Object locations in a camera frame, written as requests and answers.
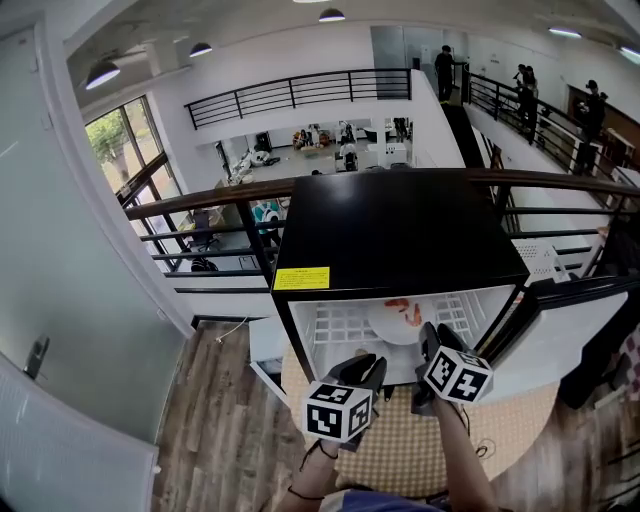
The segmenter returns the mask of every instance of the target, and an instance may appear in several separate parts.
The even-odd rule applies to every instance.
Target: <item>ceiling light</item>
[[[89,90],[94,87],[98,87],[99,85],[111,80],[118,73],[120,73],[120,68],[113,62],[110,60],[101,60],[91,68],[91,71],[89,71],[86,89]]]
[[[574,30],[567,30],[564,28],[550,28],[549,32],[558,36],[573,37],[575,39],[580,39],[582,37],[582,35],[578,34],[578,32]]]
[[[342,21],[343,19],[344,14],[342,14],[338,9],[329,7],[329,9],[325,9],[324,11],[322,11],[320,19],[318,21],[320,23],[325,23],[327,21]]]
[[[622,48],[620,48],[620,53],[634,64],[640,64],[640,53],[632,50],[631,48],[623,46]]]
[[[193,45],[193,48],[191,48],[189,57],[197,57],[198,55],[209,53],[212,50],[213,48],[211,48],[211,46],[207,43],[196,43]]]

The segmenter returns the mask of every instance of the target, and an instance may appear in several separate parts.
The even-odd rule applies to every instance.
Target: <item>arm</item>
[[[454,512],[498,510],[489,479],[453,405],[435,398],[433,408],[440,422],[442,449],[447,465],[449,498]]]
[[[333,467],[340,444],[321,441],[321,447],[326,453],[320,447],[311,452],[302,471],[298,470],[294,475],[291,487],[278,506],[278,512],[317,512],[322,498],[331,492]],[[303,499],[297,495],[318,499]]]

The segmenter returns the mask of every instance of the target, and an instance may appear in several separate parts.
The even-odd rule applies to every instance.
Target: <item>food on plate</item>
[[[407,299],[391,299],[384,303],[388,308],[400,307],[400,313],[409,309],[409,301]]]
[[[404,321],[411,327],[419,327],[422,325],[422,315],[420,314],[420,306],[418,304],[413,308],[413,320],[409,317],[409,313],[405,313]]]

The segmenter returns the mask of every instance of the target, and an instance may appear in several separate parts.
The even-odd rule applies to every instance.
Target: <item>white box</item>
[[[482,398],[492,376],[484,359],[441,346],[424,380],[443,400],[466,404]]]
[[[346,443],[371,423],[373,393],[313,381],[302,402],[302,432]]]

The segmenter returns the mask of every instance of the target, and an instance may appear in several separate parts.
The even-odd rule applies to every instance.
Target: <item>staircase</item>
[[[476,141],[476,136],[471,128],[471,123],[467,117],[467,113],[463,107],[455,105],[442,105],[444,115],[449,121],[453,136],[456,138],[462,159],[468,169],[481,169],[484,162],[482,160],[482,154]]]

